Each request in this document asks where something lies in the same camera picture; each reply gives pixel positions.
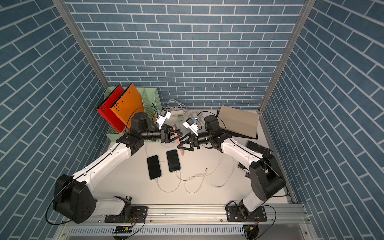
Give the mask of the black phone green case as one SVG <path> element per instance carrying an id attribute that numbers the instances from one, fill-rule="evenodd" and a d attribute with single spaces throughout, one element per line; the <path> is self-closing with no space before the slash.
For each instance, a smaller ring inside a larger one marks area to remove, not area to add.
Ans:
<path id="1" fill-rule="evenodd" d="M 158 155 L 147 158 L 147 165 L 150 180 L 155 180 L 162 176 L 161 165 Z"/>
<path id="2" fill-rule="evenodd" d="M 167 161 L 168 161 L 169 171 L 171 173 L 179 171 L 181 169 L 177 150 L 171 150 L 167 152 Z"/>

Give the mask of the black phone pink case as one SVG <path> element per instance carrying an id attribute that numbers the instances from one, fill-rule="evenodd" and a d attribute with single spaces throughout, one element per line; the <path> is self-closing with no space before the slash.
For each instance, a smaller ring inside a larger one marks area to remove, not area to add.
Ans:
<path id="1" fill-rule="evenodd" d="M 175 136 L 178 137 L 177 138 L 178 146 L 181 145 L 181 148 L 182 148 L 183 147 L 183 144 L 182 144 L 182 141 L 183 141 L 182 137 L 183 136 L 182 136 L 182 134 L 175 134 Z M 178 147 L 178 150 L 180 151 L 181 155 L 184 156 L 185 155 L 185 150 L 181 149 L 181 148 Z"/>

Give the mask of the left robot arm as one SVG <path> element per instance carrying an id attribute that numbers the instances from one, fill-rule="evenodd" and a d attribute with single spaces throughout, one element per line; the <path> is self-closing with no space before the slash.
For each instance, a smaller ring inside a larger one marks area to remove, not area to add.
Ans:
<path id="1" fill-rule="evenodd" d="M 114 196 L 103 199 L 93 195 L 95 187 L 113 169 L 133 156 L 146 140 L 171 143 L 183 136 L 178 128 L 154 124 L 144 112 L 130 116 L 131 127 L 113 145 L 84 169 L 71 176 L 61 175 L 55 183 L 54 197 L 48 209 L 60 213 L 76 224 L 92 216 L 116 216 L 124 221 L 134 218 L 132 199 Z"/>

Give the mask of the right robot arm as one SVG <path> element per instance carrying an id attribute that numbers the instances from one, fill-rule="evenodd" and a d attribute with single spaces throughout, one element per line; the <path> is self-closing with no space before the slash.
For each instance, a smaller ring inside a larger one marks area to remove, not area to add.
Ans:
<path id="1" fill-rule="evenodd" d="M 205 117 L 204 132 L 189 132 L 180 138 L 178 149 L 193 152 L 203 144 L 226 154 L 250 173 L 252 191 L 237 204 L 238 214 L 248 220 L 253 212 L 286 186 L 282 170 L 269 149 L 253 151 L 236 142 L 219 117 Z"/>

